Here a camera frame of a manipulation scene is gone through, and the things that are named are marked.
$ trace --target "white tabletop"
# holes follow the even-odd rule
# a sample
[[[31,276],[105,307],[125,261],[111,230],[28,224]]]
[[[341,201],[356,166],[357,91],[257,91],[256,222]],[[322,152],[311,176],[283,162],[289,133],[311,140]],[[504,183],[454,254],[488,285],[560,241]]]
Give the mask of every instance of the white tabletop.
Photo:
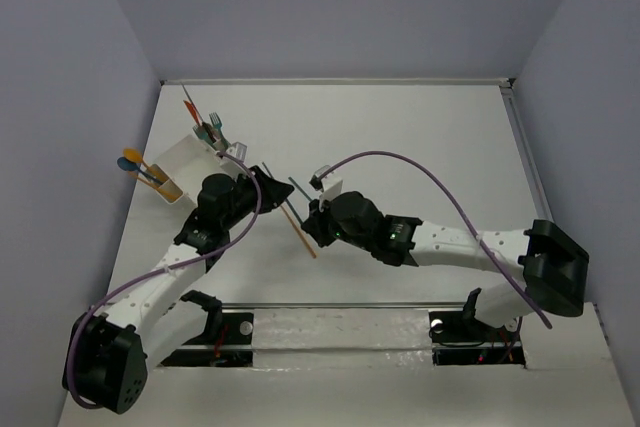
[[[306,184],[324,164],[362,150],[386,149],[432,169],[479,229],[526,228],[536,217],[497,87],[209,85],[189,90],[203,114],[220,114],[231,140],[248,144],[249,164],[265,161],[277,178],[292,175]],[[183,99],[180,87],[163,87],[145,152],[148,160],[190,131]],[[410,166],[364,159],[340,173],[346,190],[360,190],[385,213],[461,227],[443,195]],[[292,200],[305,212],[300,195]],[[139,184],[111,287],[152,268],[188,213],[167,207]],[[195,288],[225,303],[438,302],[464,301],[469,290],[500,280],[447,267],[392,268],[339,245],[319,250],[319,258],[312,260],[276,211],[262,216]],[[282,315],[284,321],[278,322]],[[535,317],[527,318],[522,330],[527,369],[434,367],[428,337],[416,328],[424,326],[425,310],[376,311],[364,323],[362,315],[346,310],[345,318],[356,315],[355,324],[346,333],[342,324],[341,334],[332,339],[351,342],[353,336],[356,342],[360,336],[368,339],[363,345],[377,339],[377,345],[395,346],[405,329],[405,340],[410,345],[416,340],[415,350],[348,358],[315,351],[289,356],[291,332],[298,339],[313,322],[313,338],[326,342],[332,335],[331,326],[316,326],[309,315],[306,310],[256,311],[254,343],[267,343],[273,352],[256,354],[255,368],[156,369],[137,404],[123,416],[83,411],[68,396],[60,426],[633,425],[589,305],[578,319],[551,316],[551,331]],[[296,319],[304,325],[292,329]],[[367,330],[372,322],[390,327]]]
[[[528,228],[531,191],[500,89],[496,86],[207,85],[189,93],[203,115],[216,111],[231,141],[249,146],[249,165],[265,161],[276,178],[308,186],[313,172],[363,150],[405,154],[431,169],[479,229]],[[191,132],[180,86],[164,86],[145,151],[150,162]],[[422,173],[395,159],[343,167],[345,190],[359,190],[384,213],[462,227],[444,195]],[[305,216],[304,198],[291,201]],[[111,287],[153,268],[189,211],[167,207],[138,184]],[[234,229],[232,237],[241,226]],[[492,273],[444,266],[393,268],[347,245],[313,260],[282,212],[262,216],[253,232],[195,288],[223,302],[464,301],[500,282]]]

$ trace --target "blue spoon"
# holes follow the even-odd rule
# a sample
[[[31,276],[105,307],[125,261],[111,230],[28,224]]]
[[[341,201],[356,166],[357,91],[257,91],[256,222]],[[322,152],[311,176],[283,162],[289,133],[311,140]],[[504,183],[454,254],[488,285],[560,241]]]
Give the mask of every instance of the blue spoon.
[[[145,171],[143,171],[140,168],[140,166],[138,164],[136,164],[134,162],[131,162],[130,160],[126,159],[125,157],[119,157],[118,158],[118,167],[120,167],[125,172],[139,172],[140,174],[144,175],[150,181],[155,182],[158,185],[162,185],[162,182],[160,182],[158,179],[156,179],[153,175],[147,174]]]

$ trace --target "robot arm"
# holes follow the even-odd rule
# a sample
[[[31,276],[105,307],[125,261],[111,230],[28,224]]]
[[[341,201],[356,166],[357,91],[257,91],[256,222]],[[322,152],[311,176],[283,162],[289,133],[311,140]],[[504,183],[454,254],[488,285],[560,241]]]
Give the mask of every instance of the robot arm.
[[[259,214],[280,206],[294,190],[259,167],[249,170],[262,197]],[[218,335],[222,303],[201,292],[183,292],[206,275],[222,254],[183,269],[170,270],[168,266],[213,254],[226,246],[230,229],[256,209],[254,181],[238,172],[225,171],[203,180],[197,208],[154,269],[166,268],[166,273],[132,289],[100,315],[88,321],[86,314],[82,315],[74,325],[72,339],[82,322],[87,322],[77,347],[68,354],[73,355],[73,379],[81,397],[113,412],[126,412],[140,396],[150,368],[194,337]],[[68,389],[66,372],[65,367],[63,387]]]
[[[485,231],[478,238],[466,230],[384,215],[359,192],[341,193],[342,180],[320,169],[311,185],[321,191],[309,204],[302,229],[326,247],[342,241],[364,249],[393,266],[451,265],[497,271],[480,248],[480,239],[513,280],[547,312],[582,314],[589,256],[553,222],[536,220],[527,230]],[[498,329],[532,308],[511,285],[476,289],[469,294],[464,324],[470,329]]]
[[[258,167],[250,170],[262,195],[261,214],[278,207],[293,191]],[[320,247],[346,242],[393,266],[445,264],[496,270],[479,248],[479,239],[467,231],[384,215],[362,194],[342,193],[342,180],[335,174],[323,177],[312,180],[322,192],[310,202],[309,218],[302,225]],[[229,244],[229,230],[255,209],[256,196],[253,181],[238,170],[205,178],[197,208],[156,269]],[[588,255],[555,224],[536,220],[528,230],[487,231],[479,236],[542,309],[568,317],[582,313]],[[73,352],[78,394],[98,406],[126,412],[138,399],[151,368],[194,337],[215,339],[222,327],[222,303],[201,292],[183,292],[221,255],[185,269],[167,268],[91,317]],[[475,340],[530,312],[522,296],[503,283],[472,291],[459,315],[449,316],[442,328],[457,339]],[[68,388],[66,375],[63,386]]]

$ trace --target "gray wall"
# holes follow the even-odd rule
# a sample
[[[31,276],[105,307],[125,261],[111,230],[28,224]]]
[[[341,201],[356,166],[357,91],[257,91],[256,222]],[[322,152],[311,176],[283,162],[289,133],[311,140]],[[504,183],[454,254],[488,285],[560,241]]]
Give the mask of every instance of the gray wall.
[[[640,0],[563,0],[516,95],[556,221],[591,253],[589,290],[640,420]]]
[[[0,0],[0,425],[53,426],[106,290],[159,84],[116,0]]]
[[[516,76],[561,0],[118,0],[162,79]]]

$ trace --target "orange stick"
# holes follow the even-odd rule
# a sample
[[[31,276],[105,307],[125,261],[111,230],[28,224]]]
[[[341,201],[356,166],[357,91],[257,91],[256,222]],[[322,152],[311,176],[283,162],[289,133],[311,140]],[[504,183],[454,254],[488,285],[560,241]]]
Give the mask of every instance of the orange stick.
[[[184,102],[184,105],[187,107],[187,110],[191,114],[191,117],[193,117],[193,120],[196,121],[196,125],[198,125],[198,126],[202,125],[200,123],[200,119],[198,119],[198,115],[196,114],[195,106],[191,102],[189,102],[187,100],[183,100],[183,102]]]
[[[291,218],[291,216],[289,215],[289,212],[287,212],[287,209],[284,208],[284,205],[281,205],[280,208],[282,209],[282,212],[284,212],[284,215],[287,217],[287,220],[291,224],[291,227],[293,227],[293,230],[296,231],[296,234],[298,234],[298,237],[300,237],[300,240],[302,241],[304,246],[307,248],[307,250],[311,254],[311,257],[314,259],[317,258],[318,255],[314,252],[313,247],[311,247],[311,244],[309,243],[307,238],[304,236],[304,234],[300,230],[300,227],[298,227],[295,221]]]

